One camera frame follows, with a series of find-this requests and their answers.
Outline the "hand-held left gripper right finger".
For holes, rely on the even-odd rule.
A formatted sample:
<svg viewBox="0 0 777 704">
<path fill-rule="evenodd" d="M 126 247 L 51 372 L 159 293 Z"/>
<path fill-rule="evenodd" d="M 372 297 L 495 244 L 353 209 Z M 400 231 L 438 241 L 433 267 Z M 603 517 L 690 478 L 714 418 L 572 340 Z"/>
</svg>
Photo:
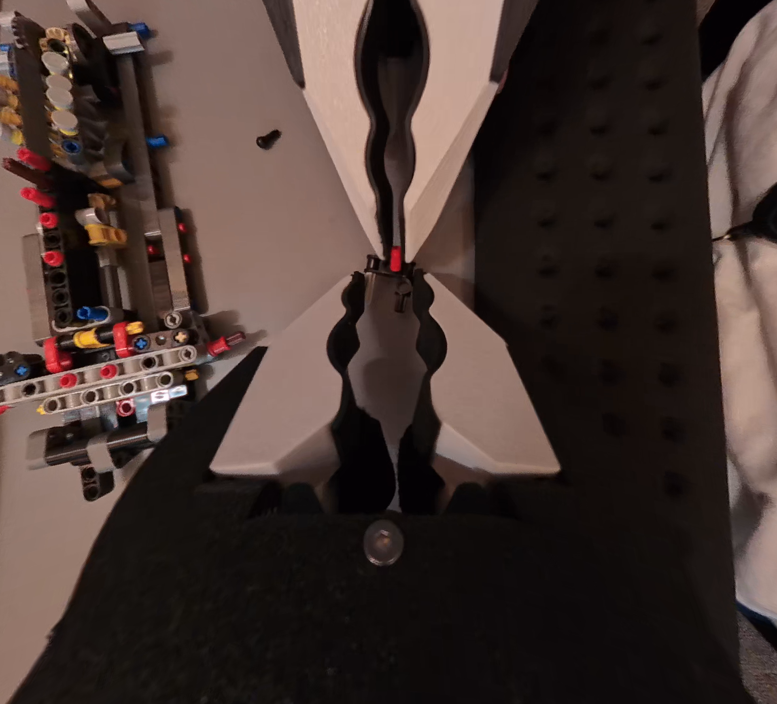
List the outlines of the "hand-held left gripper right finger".
<svg viewBox="0 0 777 704">
<path fill-rule="evenodd" d="M 413 274 L 423 374 L 399 445 L 403 513 L 438 513 L 463 485 L 549 477 L 560 463 L 506 342 L 432 274 Z"/>
</svg>

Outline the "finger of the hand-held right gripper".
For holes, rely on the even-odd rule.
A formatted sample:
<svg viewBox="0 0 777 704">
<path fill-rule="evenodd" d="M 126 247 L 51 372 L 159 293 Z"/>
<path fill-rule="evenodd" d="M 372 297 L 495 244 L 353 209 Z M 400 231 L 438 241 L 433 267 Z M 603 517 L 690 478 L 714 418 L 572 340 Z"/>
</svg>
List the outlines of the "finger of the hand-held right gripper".
<svg viewBox="0 0 777 704">
<path fill-rule="evenodd" d="M 385 258 L 381 187 L 368 163 L 377 101 L 364 88 L 361 62 L 375 0 L 291 1 L 303 95 L 372 249 Z"/>
<path fill-rule="evenodd" d="M 413 112 L 413 178 L 404 195 L 404 252 L 412 261 L 436 225 L 497 92 L 491 77 L 503 0 L 415 0 L 428 65 Z"/>
</svg>

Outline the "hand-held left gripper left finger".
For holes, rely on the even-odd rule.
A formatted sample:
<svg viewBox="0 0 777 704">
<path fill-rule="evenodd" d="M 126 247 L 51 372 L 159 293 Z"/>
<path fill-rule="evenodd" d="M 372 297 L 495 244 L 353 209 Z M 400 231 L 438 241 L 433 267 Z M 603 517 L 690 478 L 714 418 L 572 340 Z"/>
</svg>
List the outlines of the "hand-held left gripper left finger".
<svg viewBox="0 0 777 704">
<path fill-rule="evenodd" d="M 393 461 L 349 372 L 361 347 L 365 294 L 365 275 L 348 274 L 271 339 L 212 472 L 305 484 L 339 513 L 388 508 Z"/>
</svg>

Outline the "black lego connector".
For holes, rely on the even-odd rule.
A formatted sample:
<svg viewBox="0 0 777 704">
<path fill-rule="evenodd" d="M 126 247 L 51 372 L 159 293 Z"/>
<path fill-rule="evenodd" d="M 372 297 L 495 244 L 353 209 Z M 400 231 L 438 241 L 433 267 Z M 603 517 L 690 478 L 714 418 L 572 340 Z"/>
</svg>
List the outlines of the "black lego connector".
<svg viewBox="0 0 777 704">
<path fill-rule="evenodd" d="M 369 305 L 372 301 L 378 281 L 390 283 L 394 291 L 394 311 L 403 313 L 413 291 L 413 271 L 415 263 L 405 261 L 403 257 L 403 270 L 400 274 L 393 274 L 389 269 L 389 257 L 381 259 L 376 254 L 369 254 L 364 268 L 364 302 Z"/>
</svg>

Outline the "grey lego car chassis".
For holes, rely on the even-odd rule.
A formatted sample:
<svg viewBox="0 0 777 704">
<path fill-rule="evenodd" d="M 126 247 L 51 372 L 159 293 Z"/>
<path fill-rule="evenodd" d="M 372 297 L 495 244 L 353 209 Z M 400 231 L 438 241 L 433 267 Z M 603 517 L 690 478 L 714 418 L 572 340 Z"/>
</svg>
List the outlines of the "grey lego car chassis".
<svg viewBox="0 0 777 704">
<path fill-rule="evenodd" d="M 34 208 L 22 258 L 36 349 L 2 353 L 2 413 L 59 421 L 27 441 L 29 469 L 72 466 L 83 497 L 154 448 L 197 400 L 199 367 L 245 340 L 209 334 L 192 292 L 188 228 L 165 202 L 149 134 L 144 23 L 92 0 L 47 27 L 2 12 L 5 171 Z"/>
</svg>

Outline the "black dotted pad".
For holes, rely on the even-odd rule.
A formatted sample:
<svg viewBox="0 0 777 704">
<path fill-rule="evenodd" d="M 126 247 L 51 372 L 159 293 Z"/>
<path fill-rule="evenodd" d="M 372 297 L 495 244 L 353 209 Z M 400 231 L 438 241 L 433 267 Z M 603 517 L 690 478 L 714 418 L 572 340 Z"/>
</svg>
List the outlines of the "black dotted pad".
<svg viewBox="0 0 777 704">
<path fill-rule="evenodd" d="M 561 463 L 526 702 L 750 702 L 740 679 L 694 0 L 540 0 L 476 141 L 477 314 Z"/>
</svg>

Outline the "person in white shirt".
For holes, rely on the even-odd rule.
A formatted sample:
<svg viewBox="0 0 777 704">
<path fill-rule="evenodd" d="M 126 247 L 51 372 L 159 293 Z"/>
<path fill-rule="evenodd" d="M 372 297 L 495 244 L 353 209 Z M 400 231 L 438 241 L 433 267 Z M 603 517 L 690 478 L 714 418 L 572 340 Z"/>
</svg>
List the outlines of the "person in white shirt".
<svg viewBox="0 0 777 704">
<path fill-rule="evenodd" d="M 724 238 L 775 186 L 775 0 L 705 81 L 703 116 L 735 593 L 775 623 L 775 236 Z"/>
</svg>

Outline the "black round disc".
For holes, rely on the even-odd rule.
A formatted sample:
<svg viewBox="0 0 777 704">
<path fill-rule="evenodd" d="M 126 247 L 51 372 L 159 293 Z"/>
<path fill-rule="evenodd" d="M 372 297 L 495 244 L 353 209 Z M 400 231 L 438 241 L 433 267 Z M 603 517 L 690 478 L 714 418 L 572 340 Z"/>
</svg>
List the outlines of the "black round disc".
<svg viewBox="0 0 777 704">
<path fill-rule="evenodd" d="M 739 240 L 766 240 L 776 243 L 776 184 L 773 184 L 755 205 L 752 217 L 744 224 L 733 226 L 712 242 Z"/>
</svg>

